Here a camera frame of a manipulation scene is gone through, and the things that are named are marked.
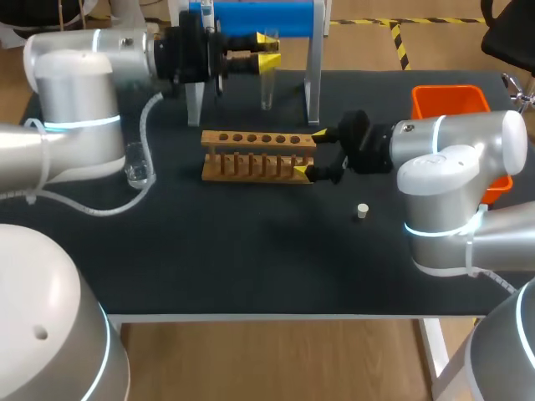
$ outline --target floor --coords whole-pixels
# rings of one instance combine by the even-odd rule
[[[507,0],[495,1],[496,12]],[[479,18],[467,0],[333,0],[332,19]],[[169,19],[165,0],[143,7]],[[106,2],[95,15],[109,15]],[[493,69],[528,76],[480,50],[480,23],[403,24],[412,69]],[[283,40],[283,68],[303,69],[304,41]],[[390,30],[334,25],[325,69],[399,70]],[[0,121],[16,124],[28,102],[20,49],[0,50]],[[527,116],[530,133],[533,115]],[[441,319],[449,354],[470,332],[470,318]],[[128,327],[131,401],[430,399],[417,326],[410,320],[144,324]]]

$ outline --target orange container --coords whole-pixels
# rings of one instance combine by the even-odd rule
[[[491,111],[482,90],[473,85],[431,85],[412,89],[412,119],[429,119],[441,115],[483,113]],[[493,204],[510,191],[510,175],[498,178],[487,190],[481,203]]]

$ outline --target yellow and black tape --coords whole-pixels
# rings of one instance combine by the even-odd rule
[[[485,23],[485,18],[364,18],[364,19],[335,19],[331,25],[379,25],[389,26],[391,23]]]
[[[395,50],[398,53],[398,59],[401,63],[401,69],[408,71],[412,69],[409,64],[409,57],[407,56],[407,51],[405,45],[401,40],[401,30],[398,23],[390,23],[390,31],[392,32],[392,38],[394,39]]]

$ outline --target black table mat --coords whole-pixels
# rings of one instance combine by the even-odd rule
[[[410,261],[395,174],[345,175],[340,185],[253,185],[201,181],[202,129],[314,132],[303,115],[303,73],[280,72],[273,110],[260,110],[259,83],[226,81],[217,102],[208,85],[201,128],[186,127],[183,98],[157,105],[149,141],[157,182],[120,216],[85,216],[50,200],[0,207],[0,222],[31,227],[71,255],[108,313],[312,313],[480,315],[507,294],[486,277],[435,278]],[[374,122],[410,117],[418,84],[475,84],[493,109],[509,109],[499,74],[483,72],[325,72],[320,127],[346,110]],[[126,140],[139,136],[140,110],[152,94],[120,94]],[[33,97],[27,115],[38,116]],[[335,146],[319,148],[316,163]],[[497,207],[535,200],[535,159]],[[123,174],[51,185],[88,206],[110,208],[135,195]],[[351,213],[369,205],[364,221]],[[520,286],[533,274],[503,275]]]

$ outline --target clear plastic cup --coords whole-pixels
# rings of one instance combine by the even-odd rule
[[[126,179],[132,188],[142,190],[148,181],[147,160],[141,142],[133,142],[125,151]]]

